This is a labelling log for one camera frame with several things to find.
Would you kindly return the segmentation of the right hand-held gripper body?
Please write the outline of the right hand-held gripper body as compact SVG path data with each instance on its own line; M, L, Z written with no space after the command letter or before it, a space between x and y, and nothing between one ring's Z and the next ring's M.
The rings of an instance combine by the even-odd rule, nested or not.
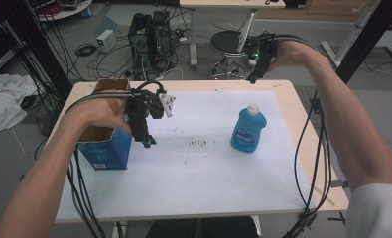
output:
M277 53L276 35L263 33L255 37L252 41L251 49L252 51L249 56L256 58L256 63L252 72L255 73L256 70L261 70L264 75Z

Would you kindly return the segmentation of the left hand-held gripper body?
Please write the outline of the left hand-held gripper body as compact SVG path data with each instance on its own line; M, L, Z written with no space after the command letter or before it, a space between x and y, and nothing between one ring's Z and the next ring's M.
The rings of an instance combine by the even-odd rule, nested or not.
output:
M153 119L161 119L164 115L170 118L176 97L168 94L156 80L146 81L137 88L132 88L131 93L126 105L128 123L135 141L141 142L145 133L150 134L146 118L149 115Z

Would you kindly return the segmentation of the blue cardboard box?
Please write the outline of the blue cardboard box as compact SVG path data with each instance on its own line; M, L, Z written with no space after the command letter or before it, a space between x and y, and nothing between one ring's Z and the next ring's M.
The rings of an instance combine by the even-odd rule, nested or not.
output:
M96 98L124 100L129 91L128 79L100 79L93 91L75 105ZM89 126L80 136L77 147L96 170L124 170L127 168L131 140L132 137L121 129Z

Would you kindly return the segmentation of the blue detergent bottle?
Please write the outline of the blue detergent bottle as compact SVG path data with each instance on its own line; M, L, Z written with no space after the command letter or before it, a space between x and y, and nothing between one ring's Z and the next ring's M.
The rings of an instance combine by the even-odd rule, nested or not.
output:
M253 153L259 144L267 120L259 106L251 103L239 112L239 118L232 132L231 146L244 153Z

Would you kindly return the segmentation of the person's right hand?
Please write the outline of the person's right hand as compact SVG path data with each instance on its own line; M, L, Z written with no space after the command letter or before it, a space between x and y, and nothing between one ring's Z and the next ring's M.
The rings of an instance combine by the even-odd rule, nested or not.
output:
M308 45L296 41L281 41L277 46L275 59L269 65L269 71L284 66L307 67L319 53Z

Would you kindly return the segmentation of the person's left hand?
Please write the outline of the person's left hand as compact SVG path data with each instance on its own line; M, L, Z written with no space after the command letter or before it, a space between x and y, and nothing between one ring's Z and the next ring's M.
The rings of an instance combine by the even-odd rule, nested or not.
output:
M89 126L117 128L131 134L125 121L126 102L116 98L96 98L79 102L62 118L60 125L76 135L81 135Z

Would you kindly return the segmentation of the black round stool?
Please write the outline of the black round stool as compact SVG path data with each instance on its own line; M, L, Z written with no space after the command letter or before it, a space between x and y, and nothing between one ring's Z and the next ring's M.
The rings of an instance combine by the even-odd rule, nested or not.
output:
M234 61L237 58L247 57L247 54L239 48L240 36L240 32L228 30L216 33L210 38L210 46L222 54L222 59L210 68L210 78L246 78L246 72L242 65Z

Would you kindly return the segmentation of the black computer tower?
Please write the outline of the black computer tower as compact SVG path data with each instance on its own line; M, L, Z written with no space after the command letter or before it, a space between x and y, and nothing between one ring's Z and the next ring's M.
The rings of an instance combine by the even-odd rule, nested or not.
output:
M150 24L151 16L149 14L136 13L128 32L135 80L147 80L149 69L152 67L153 46Z
M151 31L155 46L154 68L157 72L165 71L172 65L170 57L173 55L169 11L154 12Z

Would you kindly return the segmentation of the small white device box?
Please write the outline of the small white device box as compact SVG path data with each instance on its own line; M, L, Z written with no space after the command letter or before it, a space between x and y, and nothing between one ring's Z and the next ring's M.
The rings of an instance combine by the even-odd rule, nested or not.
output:
M116 43L114 32L107 29L96 38L96 41L100 50L104 53L108 53Z

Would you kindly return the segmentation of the white metal stand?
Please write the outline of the white metal stand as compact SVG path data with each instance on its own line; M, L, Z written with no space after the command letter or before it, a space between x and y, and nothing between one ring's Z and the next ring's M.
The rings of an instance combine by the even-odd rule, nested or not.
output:
M353 27L351 28L345 40L343 41L339 50L335 52L328 42L326 41L321 42L321 47L326 52L328 58L336 68L340 67L348 51L357 40L359 34L362 32L363 28L365 27L366 23L370 19L373 12L378 7L379 2L381 0L361 0L361 1L362 3L358 7L354 8L354 11L360 12L361 15L358 18L358 20L354 23Z

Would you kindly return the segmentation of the person's dark pants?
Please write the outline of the person's dark pants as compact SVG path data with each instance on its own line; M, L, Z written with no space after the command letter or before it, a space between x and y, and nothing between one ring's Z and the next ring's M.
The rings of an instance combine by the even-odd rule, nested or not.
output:
M156 220L146 238L259 238L251 216Z

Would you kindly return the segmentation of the round white table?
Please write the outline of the round white table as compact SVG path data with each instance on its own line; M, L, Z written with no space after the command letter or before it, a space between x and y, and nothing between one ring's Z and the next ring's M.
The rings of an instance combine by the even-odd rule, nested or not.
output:
M92 0L77 0L75 8L68 8L60 6L57 8L56 12L50 13L49 11L42 11L38 13L38 18L40 21L52 21L67 18L76 14L81 14L84 17L90 16L89 7Z

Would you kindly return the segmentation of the white crumpled cloth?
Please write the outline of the white crumpled cloth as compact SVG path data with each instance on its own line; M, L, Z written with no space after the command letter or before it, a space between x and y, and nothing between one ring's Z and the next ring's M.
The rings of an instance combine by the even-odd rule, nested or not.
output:
M29 75L0 74L0 131L20 123L27 112L22 101L37 92L37 86Z

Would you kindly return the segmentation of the person's white sleeve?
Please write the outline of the person's white sleeve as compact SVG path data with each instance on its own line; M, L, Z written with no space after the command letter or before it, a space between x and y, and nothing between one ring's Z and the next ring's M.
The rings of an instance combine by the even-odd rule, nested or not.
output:
M352 193L345 238L392 238L392 184L367 184Z

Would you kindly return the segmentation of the black metal frame post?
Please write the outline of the black metal frame post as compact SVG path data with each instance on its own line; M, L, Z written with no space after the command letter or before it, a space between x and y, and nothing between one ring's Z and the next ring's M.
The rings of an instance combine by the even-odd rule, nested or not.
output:
M392 0L381 0L336 70L344 84L348 84L391 23Z
M51 50L38 18L25 0L0 0L0 10L16 34L31 48L57 96L67 98L72 85Z

